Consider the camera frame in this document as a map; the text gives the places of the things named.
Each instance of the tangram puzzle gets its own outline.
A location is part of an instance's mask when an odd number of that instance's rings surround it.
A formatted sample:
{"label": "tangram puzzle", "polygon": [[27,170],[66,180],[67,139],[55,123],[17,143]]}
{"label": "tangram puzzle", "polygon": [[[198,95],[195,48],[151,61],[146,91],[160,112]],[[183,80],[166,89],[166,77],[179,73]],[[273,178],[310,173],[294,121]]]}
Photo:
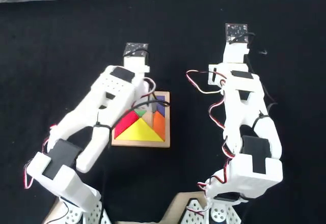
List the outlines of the tangram puzzle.
{"label": "tangram puzzle", "polygon": [[[169,92],[155,92],[158,99],[170,102]],[[152,111],[135,109],[113,131],[112,145],[169,147],[170,107],[153,103]]]}

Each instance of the yellow triangle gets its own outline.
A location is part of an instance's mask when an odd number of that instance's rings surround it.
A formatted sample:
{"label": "yellow triangle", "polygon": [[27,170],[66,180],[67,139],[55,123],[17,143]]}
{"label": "yellow triangle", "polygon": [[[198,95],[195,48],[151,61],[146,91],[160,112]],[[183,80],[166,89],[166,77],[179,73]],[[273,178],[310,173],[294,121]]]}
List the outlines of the yellow triangle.
{"label": "yellow triangle", "polygon": [[135,123],[129,126],[116,138],[116,140],[163,142],[142,118],[139,118]]}

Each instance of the green triangle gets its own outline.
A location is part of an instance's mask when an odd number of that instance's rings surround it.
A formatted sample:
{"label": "green triangle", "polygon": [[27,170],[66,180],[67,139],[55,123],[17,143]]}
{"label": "green triangle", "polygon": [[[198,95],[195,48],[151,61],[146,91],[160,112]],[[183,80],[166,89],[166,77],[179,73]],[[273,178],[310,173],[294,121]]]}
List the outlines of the green triangle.
{"label": "green triangle", "polygon": [[136,114],[139,117],[142,117],[144,115],[144,113],[146,113],[146,110],[142,110],[142,109],[138,109],[138,108],[136,108],[134,111],[136,112]]}

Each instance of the wooden frame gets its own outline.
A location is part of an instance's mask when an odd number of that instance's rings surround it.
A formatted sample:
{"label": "wooden frame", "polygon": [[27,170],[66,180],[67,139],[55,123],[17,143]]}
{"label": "wooden frame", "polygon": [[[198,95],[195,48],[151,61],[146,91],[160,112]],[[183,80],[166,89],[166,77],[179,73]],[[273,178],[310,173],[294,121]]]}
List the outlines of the wooden frame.
{"label": "wooden frame", "polygon": [[[170,102],[170,92],[155,92],[156,96],[165,96],[165,101]],[[170,107],[165,107],[165,141],[134,141],[134,140],[116,140],[112,139],[113,146],[136,146],[136,147],[156,147],[169,148],[170,147]]]}

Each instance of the black wire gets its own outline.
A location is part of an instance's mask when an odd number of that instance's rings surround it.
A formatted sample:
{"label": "black wire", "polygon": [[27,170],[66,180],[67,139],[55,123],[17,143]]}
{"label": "black wire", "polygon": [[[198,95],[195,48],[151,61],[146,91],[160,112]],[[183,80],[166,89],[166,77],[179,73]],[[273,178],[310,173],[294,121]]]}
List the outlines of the black wire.
{"label": "black wire", "polygon": [[[249,60],[248,55],[245,55],[244,58],[246,59],[246,62],[247,62],[248,67],[249,67],[249,70],[250,70],[252,73],[256,74],[256,72],[254,71],[254,69],[253,69],[253,67],[252,67],[252,65],[251,65],[251,63],[250,63],[250,60]],[[261,83],[261,86],[263,87],[263,90],[264,90],[264,93],[266,94],[266,96],[271,100],[271,104],[270,104],[269,106],[267,106],[267,113],[269,114],[269,110],[270,110],[270,108],[271,108],[273,105],[276,105],[276,104],[278,104],[278,103],[277,103],[277,102],[275,101],[275,99],[274,99],[274,98],[269,94],[267,88],[264,86],[263,83]]]}
{"label": "black wire", "polygon": [[129,51],[128,53],[124,54],[123,57],[127,57],[127,56],[133,56],[133,53],[134,52],[137,52],[137,51],[144,51],[148,54],[148,58],[147,58],[147,61],[149,61],[149,55],[150,55],[150,52],[145,49],[145,48],[142,48],[142,47],[139,47],[139,48],[136,48],[135,50],[132,50],[132,51]]}
{"label": "black wire", "polygon": [[241,217],[241,223],[240,224],[244,224],[246,217],[248,216],[249,210],[252,208],[253,204],[254,204],[254,200],[252,199],[248,202],[248,206],[246,207],[242,217]]}
{"label": "black wire", "polygon": [[57,221],[57,220],[60,220],[60,219],[62,219],[63,217],[65,217],[65,216],[69,213],[69,207],[67,206],[67,204],[66,204],[65,202],[63,202],[63,203],[64,203],[64,205],[67,207],[67,212],[66,212],[66,214],[63,215],[63,216],[61,216],[60,218],[57,218],[57,219],[54,219],[54,220],[50,220],[50,221],[48,221],[48,222],[45,223],[45,224],[49,224],[49,223],[55,222],[55,221]]}
{"label": "black wire", "polygon": [[140,106],[143,106],[145,104],[150,104],[150,103],[163,103],[163,104],[166,104],[168,106],[170,106],[170,103],[167,102],[167,101],[164,101],[164,100],[159,100],[159,99],[153,99],[153,100],[149,100],[149,101],[146,101],[146,102],[142,102],[142,103],[139,103],[133,107],[131,107],[130,109],[128,109],[125,113],[122,114],[122,116],[119,117],[119,119],[116,120],[116,122],[113,124],[112,126],[112,129],[114,129],[118,124],[119,122],[127,115],[129,114],[131,111],[135,110],[136,108],[139,108]]}
{"label": "black wire", "polygon": [[[152,95],[153,95],[154,99],[157,99],[155,92],[153,92]],[[163,107],[169,107],[169,105],[167,105],[167,104],[163,104],[163,103],[159,103],[159,104],[162,105]]]}
{"label": "black wire", "polygon": [[255,37],[255,36],[256,36],[256,34],[253,33],[253,32],[243,33],[243,34],[241,34],[240,36],[237,36],[237,37],[235,37],[233,40],[229,41],[229,43],[230,43],[230,44],[235,43],[235,42],[237,42],[241,37]]}
{"label": "black wire", "polygon": [[[112,125],[111,127],[111,130],[109,132],[109,137],[108,137],[108,147],[107,149],[109,148],[109,146],[112,144],[112,131],[113,129],[119,124],[119,122],[127,115],[129,114],[131,111],[135,110],[136,108],[139,108],[145,104],[150,104],[150,103],[162,103],[162,104],[165,104],[165,105],[168,105],[170,106],[170,103],[167,102],[167,101],[164,101],[164,100],[159,100],[159,99],[153,99],[153,100],[149,100],[149,101],[146,101],[146,102],[142,102],[142,103],[139,103],[133,107],[131,107],[130,109],[128,109],[125,113],[122,114],[122,116],[120,116],[116,122]],[[102,218],[103,218],[103,212],[104,212],[104,194],[105,194],[105,188],[106,188],[106,181],[107,181],[107,165],[104,165],[104,171],[103,171],[103,185],[102,185],[102,208],[101,208],[101,213],[100,213],[100,218],[98,220],[98,224],[101,224],[101,221],[102,221]]]}

